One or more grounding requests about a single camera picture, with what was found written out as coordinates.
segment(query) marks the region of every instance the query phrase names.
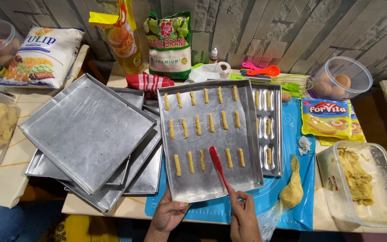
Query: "stacked baking trays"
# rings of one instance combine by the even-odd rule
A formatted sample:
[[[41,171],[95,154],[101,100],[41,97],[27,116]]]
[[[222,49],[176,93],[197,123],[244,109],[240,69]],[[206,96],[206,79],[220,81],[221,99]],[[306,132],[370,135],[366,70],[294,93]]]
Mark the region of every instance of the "stacked baking trays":
[[[159,113],[143,102],[142,91],[108,88],[84,74],[19,125],[38,148],[26,174],[58,179],[108,212],[144,164],[160,166]]]

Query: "cookie dough stick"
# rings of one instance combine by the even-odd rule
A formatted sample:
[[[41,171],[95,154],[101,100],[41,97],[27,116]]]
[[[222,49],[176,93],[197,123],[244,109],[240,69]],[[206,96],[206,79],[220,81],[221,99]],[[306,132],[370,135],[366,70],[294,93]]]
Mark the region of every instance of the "cookie dough stick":
[[[255,106],[259,107],[259,91],[255,92]]]
[[[194,164],[192,162],[192,153],[190,151],[187,153],[187,158],[189,159],[189,169],[191,169],[191,174],[193,174],[195,171]]]
[[[180,172],[180,162],[178,162],[178,155],[174,155],[175,169],[177,170],[177,176],[181,176]]]
[[[219,103],[222,104],[223,103],[223,99],[222,99],[221,87],[218,87],[218,98],[219,98]]]
[[[207,104],[209,102],[209,93],[207,92],[207,88],[204,88],[204,103]]]
[[[270,91],[267,91],[265,93],[265,97],[266,97],[266,100],[267,100],[267,108],[271,108],[271,97],[270,97]]]
[[[182,108],[183,104],[181,103],[180,93],[177,93],[176,96],[177,96],[178,108]]]
[[[272,160],[272,157],[271,157],[271,148],[267,148],[267,164],[268,164],[268,165],[271,165],[271,160]]]
[[[243,150],[242,149],[238,149],[238,154],[240,155],[240,163],[241,163],[241,167],[245,167],[245,163],[244,163],[244,156],[243,156]]]
[[[240,117],[238,116],[238,111],[237,110],[234,111],[234,115],[235,115],[235,126],[237,128],[240,128],[241,127]]]
[[[232,169],[232,160],[231,160],[231,154],[229,153],[229,149],[225,149],[226,152],[226,158],[228,159],[228,168]]]
[[[232,94],[234,95],[234,101],[238,101],[237,86],[232,87]]]
[[[227,130],[227,129],[228,129],[228,124],[226,123],[226,115],[225,115],[225,111],[222,111],[222,112],[221,112],[221,115],[222,115],[223,129],[224,129],[224,130]]]
[[[183,126],[183,133],[185,134],[185,139],[189,136],[187,135],[186,121],[184,118],[181,119],[181,125]]]
[[[173,126],[173,123],[174,123],[174,119],[170,119],[169,120],[169,133],[171,135],[171,139],[174,140],[175,136],[174,136],[174,126]]]
[[[169,111],[169,104],[168,104],[168,93],[164,94],[164,100],[165,100],[165,109]]]
[[[196,106],[195,97],[194,97],[194,92],[191,91],[189,94],[191,95],[192,106]]]
[[[213,124],[213,116],[209,113],[209,122],[210,122],[210,132],[213,133],[215,131],[215,125]]]
[[[267,118],[267,135],[271,134],[271,118]]]
[[[206,164],[204,163],[204,152],[202,150],[200,150],[200,156],[201,156],[201,159],[200,159],[201,170],[203,172],[205,172],[206,171]]]
[[[200,117],[198,115],[195,116],[195,123],[196,123],[196,134],[201,135]]]

